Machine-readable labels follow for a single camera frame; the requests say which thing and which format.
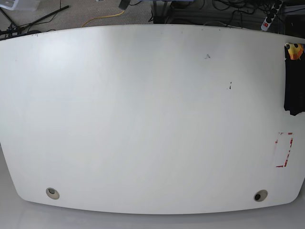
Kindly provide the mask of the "black T-shirt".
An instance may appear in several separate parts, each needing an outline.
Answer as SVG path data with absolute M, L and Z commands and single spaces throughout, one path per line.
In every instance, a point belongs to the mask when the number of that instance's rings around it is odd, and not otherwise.
M 285 44 L 284 109 L 296 116 L 305 111 L 305 45 Z

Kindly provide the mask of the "red tape rectangle marking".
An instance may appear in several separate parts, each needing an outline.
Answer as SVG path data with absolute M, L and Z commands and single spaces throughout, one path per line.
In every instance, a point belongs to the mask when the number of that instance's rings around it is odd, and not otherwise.
M 276 168 L 283 168 L 287 166 L 290 156 L 294 134 L 292 132 L 278 133 L 275 141 L 273 166 Z

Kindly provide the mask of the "white power strip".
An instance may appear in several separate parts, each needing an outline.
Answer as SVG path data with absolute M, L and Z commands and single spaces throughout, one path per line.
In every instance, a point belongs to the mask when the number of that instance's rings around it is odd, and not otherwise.
M 281 6 L 283 5 L 282 0 L 276 0 L 269 12 L 267 13 L 267 16 L 265 20 L 263 21 L 261 25 L 262 31 L 268 31 L 269 27 L 271 26 L 273 20 L 275 19 L 276 15 L 279 13 Z

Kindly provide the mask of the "clear plastic storage box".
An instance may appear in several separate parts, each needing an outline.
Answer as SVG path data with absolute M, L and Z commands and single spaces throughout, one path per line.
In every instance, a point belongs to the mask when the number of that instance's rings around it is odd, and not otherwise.
M 14 11 L 35 11 L 40 0 L 0 0 L 0 7 Z

